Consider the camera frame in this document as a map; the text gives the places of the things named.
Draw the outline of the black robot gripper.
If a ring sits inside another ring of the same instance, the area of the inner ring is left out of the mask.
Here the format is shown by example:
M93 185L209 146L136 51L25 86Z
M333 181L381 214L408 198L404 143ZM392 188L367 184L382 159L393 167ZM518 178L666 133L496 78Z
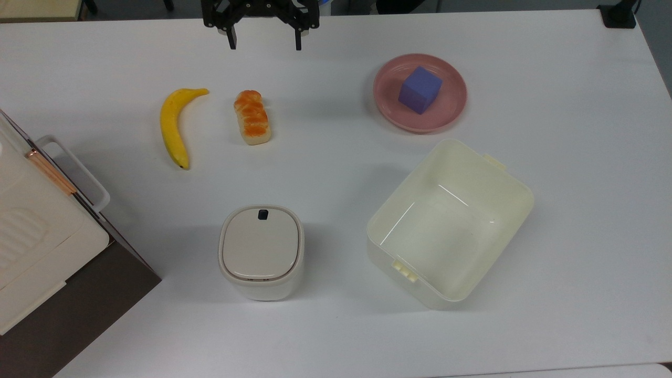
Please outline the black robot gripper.
M226 34L237 49L235 25L244 17L277 18L295 30L296 50L302 50L302 33L320 26L317 1L201 1L204 26Z

